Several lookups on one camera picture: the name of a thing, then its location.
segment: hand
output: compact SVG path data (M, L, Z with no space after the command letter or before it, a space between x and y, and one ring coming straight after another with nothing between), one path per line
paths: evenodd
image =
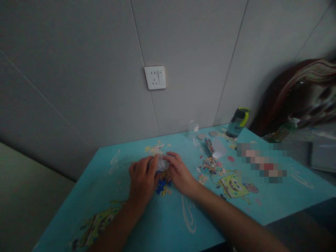
M160 179L161 173L155 174L159 155L148 156L140 159L138 162L134 162L129 167L129 174L131 176L131 190L129 193L129 201L140 204L146 207Z
M193 198L197 194L196 190L199 188L200 183L191 175L179 154L167 152L167 155L169 156L163 156L162 158L170 163L168 171L175 187L180 193Z

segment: left hand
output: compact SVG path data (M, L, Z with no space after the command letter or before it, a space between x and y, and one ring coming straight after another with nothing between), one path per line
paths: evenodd
M131 176L131 191L129 193L129 201L146 206L152 198L156 190L161 173L155 174L159 155L155 157L148 156L134 162L129 167L129 174Z

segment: white outlet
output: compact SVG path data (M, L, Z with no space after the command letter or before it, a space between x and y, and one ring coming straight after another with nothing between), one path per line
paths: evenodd
M149 90L167 88L164 66L145 66L145 74Z

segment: pixelated blur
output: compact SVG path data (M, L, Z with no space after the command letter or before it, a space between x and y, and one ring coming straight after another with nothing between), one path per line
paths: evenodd
M237 176L242 183L252 183L253 177L260 177L265 183L282 183L287 177L288 149L289 146L282 143L238 143L237 157L241 163L250 164L251 170L239 170Z

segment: gray wall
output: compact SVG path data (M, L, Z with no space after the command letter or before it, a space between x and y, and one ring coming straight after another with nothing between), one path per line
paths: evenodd
M255 112L284 69L336 56L331 4L2 1L0 140L76 180L98 147ZM161 64L167 89L149 91Z

